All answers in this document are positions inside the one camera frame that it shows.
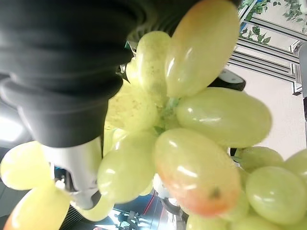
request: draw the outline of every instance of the ceiling light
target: ceiling light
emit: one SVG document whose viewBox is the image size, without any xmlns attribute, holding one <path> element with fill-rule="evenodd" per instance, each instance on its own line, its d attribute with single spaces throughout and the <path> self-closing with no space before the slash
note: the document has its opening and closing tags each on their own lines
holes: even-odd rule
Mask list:
<svg viewBox="0 0 307 230">
<path fill-rule="evenodd" d="M 0 140 L 13 142 L 23 132 L 23 126 L 4 117 L 0 117 Z"/>
</svg>

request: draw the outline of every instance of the metal railing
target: metal railing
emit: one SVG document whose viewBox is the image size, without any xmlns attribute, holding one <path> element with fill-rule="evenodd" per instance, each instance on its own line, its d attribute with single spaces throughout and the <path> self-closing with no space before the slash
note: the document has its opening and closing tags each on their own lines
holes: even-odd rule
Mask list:
<svg viewBox="0 0 307 230">
<path fill-rule="evenodd" d="M 246 6 L 239 11 L 238 15 L 241 23 L 259 26 L 262 29 L 295 39 L 296 42 L 289 47 L 289 50 L 285 50 L 268 44 L 264 45 L 245 38 L 239 38 L 236 44 L 237 47 L 257 52 L 261 54 L 262 57 L 281 60 L 284 63 L 288 63 L 288 65 L 281 65 L 265 58 L 259 58 L 243 52 L 238 52 L 237 50 L 233 52 L 228 64 L 291 82 L 293 95 L 299 95 L 302 92 L 302 81 L 298 48 L 303 42 L 307 41 L 307 35 L 255 17 L 252 17 L 250 21 L 246 21 L 246 16 L 256 3 L 257 0 L 254 0 L 251 5 Z"/>
</svg>

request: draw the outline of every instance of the grape bunch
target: grape bunch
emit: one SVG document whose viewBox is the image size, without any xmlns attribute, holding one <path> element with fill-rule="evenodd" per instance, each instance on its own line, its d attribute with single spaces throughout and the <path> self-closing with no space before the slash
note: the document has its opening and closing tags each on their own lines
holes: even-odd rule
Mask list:
<svg viewBox="0 0 307 230">
<path fill-rule="evenodd" d="M 144 35 L 126 66 L 129 81 L 109 100 L 98 204 L 78 207 L 55 186 L 40 144 L 25 143 L 0 165 L 8 187 L 31 189 L 4 229 L 37 229 L 44 221 L 44 229 L 57 230 L 70 203 L 85 218 L 101 220 L 115 203 L 148 194 L 156 173 L 189 214 L 188 230 L 307 229 L 307 151 L 284 162 L 272 149 L 252 147 L 270 131 L 268 108 L 245 92 L 208 87 L 227 63 L 238 30 L 230 1 L 203 0 L 172 37 Z M 228 148 L 237 148 L 240 167 Z"/>
</svg>

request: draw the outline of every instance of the grape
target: grape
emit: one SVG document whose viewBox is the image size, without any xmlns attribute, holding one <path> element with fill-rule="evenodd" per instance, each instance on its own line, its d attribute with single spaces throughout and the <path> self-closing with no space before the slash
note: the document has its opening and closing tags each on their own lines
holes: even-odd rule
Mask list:
<svg viewBox="0 0 307 230">
<path fill-rule="evenodd" d="M 155 173 L 153 148 L 156 137 L 133 132 L 119 140 L 102 160 L 98 188 L 113 203 L 125 203 L 139 196 Z"/>
<path fill-rule="evenodd" d="M 138 67 L 137 67 L 135 57 L 133 57 L 131 59 L 131 62 L 127 64 L 126 75 L 127 75 L 128 81 L 133 87 L 140 87 Z"/>
<path fill-rule="evenodd" d="M 281 166 L 283 164 L 281 155 L 267 147 L 237 149 L 235 156 L 240 158 L 240 166 L 249 173 L 264 166 Z"/>
<path fill-rule="evenodd" d="M 307 149 L 302 150 L 287 159 L 283 166 L 294 174 L 300 176 L 307 184 Z"/>
<path fill-rule="evenodd" d="M 8 151 L 0 164 L 0 175 L 6 186 L 16 190 L 28 190 L 51 180 L 49 164 L 37 141 Z"/>
<path fill-rule="evenodd" d="M 230 230 L 281 230 L 276 225 L 258 216 L 249 216 L 241 221 L 234 222 Z"/>
<path fill-rule="evenodd" d="M 76 204 L 72 203 L 72 206 L 85 218 L 87 218 L 90 221 L 100 221 L 104 218 L 106 218 L 109 214 L 109 212 L 112 210 L 114 204 L 108 201 L 103 196 L 98 201 L 97 205 L 90 209 L 90 210 L 84 210 L 80 207 L 78 207 Z"/>
<path fill-rule="evenodd" d="M 279 167 L 255 170 L 246 184 L 248 200 L 256 212 L 277 224 L 300 221 L 307 209 L 307 191 L 303 181 Z"/>
<path fill-rule="evenodd" d="M 202 218 L 190 215 L 186 230 L 227 230 L 227 222 L 219 218 Z"/>
<path fill-rule="evenodd" d="M 248 180 L 249 173 L 246 172 L 244 169 L 242 169 L 240 167 L 238 167 L 238 170 L 239 170 L 239 173 L 240 173 L 242 188 L 245 190 L 246 181 Z"/>
<path fill-rule="evenodd" d="M 58 230 L 67 214 L 70 197 L 47 183 L 28 192 L 17 204 L 4 230 Z"/>
<path fill-rule="evenodd" d="M 167 33 L 152 31 L 140 39 L 136 51 L 141 86 L 159 107 L 167 99 L 164 66 L 170 41 Z"/>
<path fill-rule="evenodd" d="M 180 98 L 206 88 L 223 70 L 238 34 L 237 9 L 230 1 L 196 3 L 171 39 L 165 66 L 167 95 Z"/>
<path fill-rule="evenodd" d="M 157 109 L 144 91 L 124 80 L 120 91 L 109 100 L 106 121 L 126 131 L 146 130 L 157 121 Z"/>
<path fill-rule="evenodd" d="M 164 132 L 154 151 L 156 168 L 170 194 L 202 216 L 236 205 L 240 178 L 223 149 L 200 133 L 176 128 Z"/>
<path fill-rule="evenodd" d="M 222 219 L 235 222 L 245 218 L 248 215 L 248 211 L 249 211 L 248 199 L 246 197 L 245 192 L 242 191 L 236 206 L 230 211 L 221 214 L 220 217 Z"/>
<path fill-rule="evenodd" d="M 297 224 L 282 226 L 283 230 L 306 230 L 307 229 L 307 216 Z"/>
<path fill-rule="evenodd" d="M 113 135 L 114 135 L 115 129 L 105 129 L 104 130 L 104 149 L 103 149 L 103 155 L 106 156 L 106 154 L 112 149 L 113 146 Z"/>
<path fill-rule="evenodd" d="M 244 92 L 215 87 L 181 99 L 177 118 L 183 127 L 232 148 L 260 142 L 272 126 L 270 111 L 262 102 Z"/>
<path fill-rule="evenodd" d="M 117 128 L 113 134 L 113 143 L 118 142 L 120 139 L 122 139 L 124 136 L 128 134 L 127 131 Z"/>
<path fill-rule="evenodd" d="M 153 182 L 151 181 L 149 185 L 147 186 L 147 188 L 143 192 L 140 193 L 140 196 L 148 195 L 152 191 L 152 189 L 153 189 Z"/>
</svg>

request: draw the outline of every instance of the brown spot on grape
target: brown spot on grape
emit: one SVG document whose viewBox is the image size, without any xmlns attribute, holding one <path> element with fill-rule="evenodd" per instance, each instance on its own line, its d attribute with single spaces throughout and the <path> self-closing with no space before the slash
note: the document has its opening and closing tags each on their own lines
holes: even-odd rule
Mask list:
<svg viewBox="0 0 307 230">
<path fill-rule="evenodd" d="M 209 198 L 210 199 L 219 199 L 219 198 L 221 198 L 221 190 L 218 187 L 214 188 L 214 190 L 211 192 Z"/>
</svg>

